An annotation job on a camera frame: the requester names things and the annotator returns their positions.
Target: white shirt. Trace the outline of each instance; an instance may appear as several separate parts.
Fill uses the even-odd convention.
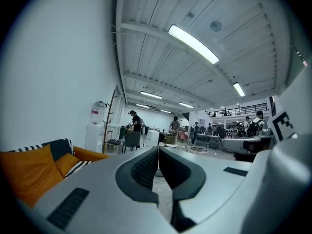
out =
[[[245,121],[245,122],[244,122],[244,129],[245,129],[245,132],[247,132],[248,127],[249,127],[249,123],[248,123],[248,121]]]
[[[259,127],[261,127],[261,125],[263,125],[263,124],[264,124],[264,121],[263,121],[263,120],[261,120],[261,119],[259,119],[258,117],[254,118],[254,119],[253,119],[253,122],[254,122],[254,123],[259,122],[259,123],[258,123]]]

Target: couch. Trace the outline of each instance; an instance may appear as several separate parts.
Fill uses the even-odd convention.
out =
[[[33,207],[53,186],[105,158],[109,156],[73,146],[70,139],[63,138],[0,152],[0,165],[14,195]]]

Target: ceiling light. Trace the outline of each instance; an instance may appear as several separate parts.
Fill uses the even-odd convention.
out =
[[[209,50],[204,44],[179,27],[172,25],[168,31],[168,34],[189,45],[212,64],[215,64],[219,61],[218,57],[216,57],[215,54],[211,52],[211,50]]]
[[[245,93],[244,93],[244,91],[242,90],[242,88],[240,87],[240,85],[239,85],[238,82],[234,83],[233,86],[234,86],[234,88],[238,91],[238,93],[239,93],[240,96],[242,96],[242,97],[245,96]]]
[[[140,105],[140,104],[137,104],[138,107],[145,107],[145,108],[150,108],[148,106],[144,106],[144,105]]]
[[[162,99],[161,96],[156,96],[156,95],[153,95],[153,94],[150,94],[150,93],[146,93],[146,92],[143,92],[143,91],[141,91],[141,94],[146,95],[146,96],[155,97],[157,99]]]
[[[182,105],[182,106],[185,106],[185,107],[194,108],[193,106],[190,106],[190,105],[184,104],[184,103],[182,103],[182,102],[180,102],[179,104],[180,104],[180,105]]]

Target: ceiling beam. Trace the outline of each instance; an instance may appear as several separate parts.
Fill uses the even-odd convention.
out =
[[[172,105],[172,106],[175,106],[175,107],[181,107],[181,105],[179,105],[178,103],[174,103],[174,102],[171,102],[171,101],[168,101],[168,100],[165,100],[165,99],[154,99],[153,97],[143,96],[141,93],[138,93],[138,92],[135,92],[135,91],[127,90],[126,94],[133,95],[133,96],[139,96],[143,100],[150,99],[150,100],[158,102],[158,103],[166,103],[166,104],[169,104],[169,105]]]
[[[152,80],[152,79],[149,79],[149,78],[146,78],[146,77],[142,77],[142,76],[137,76],[137,75],[134,75],[134,74],[131,74],[131,73],[124,73],[124,76],[125,77],[128,77],[128,78],[132,78],[132,79],[136,79],[136,80],[140,80],[140,81],[143,81],[145,83],[148,83],[148,84],[151,84],[151,85],[155,85],[155,86],[158,86],[158,87],[161,87],[163,89],[168,89],[170,91],[173,91],[177,94],[180,94],[180,95],[183,95],[183,96],[186,96],[188,98],[191,98],[191,99],[194,99],[194,100],[197,100],[197,101],[200,101],[202,103],[205,103],[207,107],[211,107],[210,104],[202,99],[202,98],[199,98],[197,96],[194,96],[194,95],[191,95],[183,90],[180,90],[180,89],[177,89],[177,88],[174,88],[170,85],[166,85],[164,83],[161,83],[161,82],[158,82],[158,81],[155,81],[155,80]]]
[[[165,111],[171,111],[173,112],[174,111],[174,108],[170,108],[170,107],[162,107],[162,106],[159,106],[157,104],[154,104],[154,103],[144,103],[142,100],[139,100],[139,99],[133,99],[133,98],[128,98],[128,102],[131,102],[131,103],[134,103],[134,104],[142,104],[142,105],[147,105],[147,106],[154,106],[160,110],[165,110]]]
[[[211,64],[206,58],[204,58],[197,51],[190,48],[184,42],[177,40],[173,36],[170,36],[167,32],[165,32],[163,30],[156,29],[154,27],[148,26],[148,25],[143,24],[143,23],[138,23],[138,22],[133,22],[133,21],[122,22],[120,24],[120,27],[124,28],[124,29],[129,29],[129,30],[141,32],[141,33],[153,36],[153,37],[157,37],[159,39],[162,39],[162,40],[186,51],[188,54],[190,54],[195,59],[202,62],[204,65],[209,67],[213,72],[215,72],[218,76],[220,76],[225,81],[225,84],[228,84],[233,88],[233,83],[231,82],[231,80],[223,72],[221,72],[221,70],[219,69],[219,67],[217,65]]]
[[[271,97],[271,96],[275,96],[276,95],[276,90],[275,89],[270,89],[267,91],[263,91],[260,92],[258,94],[255,94],[254,96],[250,95],[250,96],[244,96],[244,97],[240,97],[238,99],[231,99],[231,100],[227,100],[225,103],[228,105],[235,105],[237,103],[244,103],[244,102],[249,102],[249,101],[253,101],[253,100],[257,100],[257,99],[263,99],[263,98],[267,98],[267,97]],[[217,111],[221,110],[221,106],[225,105],[224,102],[220,102],[220,103],[216,103],[214,105],[214,107],[198,107],[198,108],[190,108],[190,109],[184,109],[184,110],[177,110],[175,111],[176,114],[182,114],[182,113],[188,113],[188,112],[192,112],[192,111],[199,111],[199,110],[207,110],[209,111],[210,108],[220,108]]]
[[[124,0],[117,0],[117,8],[116,8],[116,31],[120,32],[121,30],[121,15],[122,15],[122,6],[123,6]],[[117,55],[118,55],[118,65],[119,65],[119,72],[120,72],[120,78],[121,78],[121,85],[123,91],[125,90],[124,87],[124,78],[123,78],[123,58],[122,58],[122,46],[121,46],[121,34],[116,34],[116,41],[117,41]]]

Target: white ceiling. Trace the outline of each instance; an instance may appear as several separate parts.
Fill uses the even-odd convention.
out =
[[[197,110],[216,108],[276,95],[285,83],[289,57],[282,46],[289,33],[277,29],[288,22],[275,0],[117,0],[116,18],[128,103],[183,113],[191,110],[179,102]],[[222,23],[219,32],[210,28],[215,20]],[[170,36],[172,24],[200,40],[220,61],[213,65]],[[241,84],[245,97],[234,82]]]

